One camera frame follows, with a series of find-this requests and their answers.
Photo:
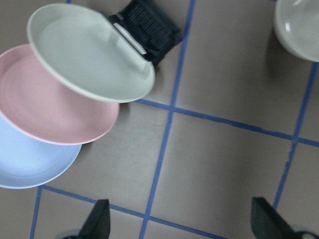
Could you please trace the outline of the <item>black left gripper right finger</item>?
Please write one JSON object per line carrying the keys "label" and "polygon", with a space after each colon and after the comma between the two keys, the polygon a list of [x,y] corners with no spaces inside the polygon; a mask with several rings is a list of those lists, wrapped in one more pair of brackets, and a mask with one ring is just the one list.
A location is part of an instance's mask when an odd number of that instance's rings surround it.
{"label": "black left gripper right finger", "polygon": [[299,234],[262,197],[252,198],[251,230],[257,239],[299,238]]}

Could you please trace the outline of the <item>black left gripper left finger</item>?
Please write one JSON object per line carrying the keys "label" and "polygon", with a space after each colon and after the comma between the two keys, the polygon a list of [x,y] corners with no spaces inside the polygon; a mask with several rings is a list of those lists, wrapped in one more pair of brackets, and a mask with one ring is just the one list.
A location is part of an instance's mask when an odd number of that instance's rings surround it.
{"label": "black left gripper left finger", "polygon": [[108,199],[97,200],[82,226],[81,239],[108,239],[110,235],[110,205]]}

